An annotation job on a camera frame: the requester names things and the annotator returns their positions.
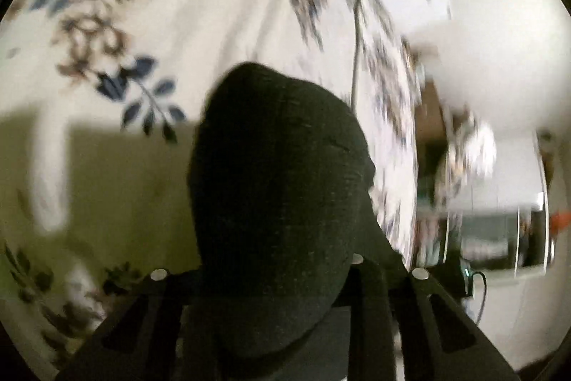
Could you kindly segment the black white-striped small garment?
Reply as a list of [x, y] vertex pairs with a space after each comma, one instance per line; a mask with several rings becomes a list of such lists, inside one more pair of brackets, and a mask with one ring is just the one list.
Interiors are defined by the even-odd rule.
[[234, 67], [198, 127], [188, 186], [203, 276], [187, 380], [392, 380], [405, 277], [369, 196], [349, 107], [314, 83]]

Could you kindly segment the white desk with clutter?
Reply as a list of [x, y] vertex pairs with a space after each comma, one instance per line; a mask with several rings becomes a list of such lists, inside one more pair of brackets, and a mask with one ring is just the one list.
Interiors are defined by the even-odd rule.
[[433, 81], [415, 109], [418, 163], [411, 263], [435, 272], [458, 301], [476, 279], [539, 276], [555, 259], [548, 188], [556, 138], [547, 130], [496, 137], [454, 113]]

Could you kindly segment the floral white bed cover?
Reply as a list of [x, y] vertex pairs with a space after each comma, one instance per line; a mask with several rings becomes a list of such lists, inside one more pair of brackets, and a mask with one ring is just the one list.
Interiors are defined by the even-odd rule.
[[1, 22], [1, 320], [50, 380], [119, 296], [198, 265], [186, 190], [211, 89], [253, 61], [356, 113], [375, 214], [411, 257], [414, 110], [406, 38], [450, 0], [14, 0]]

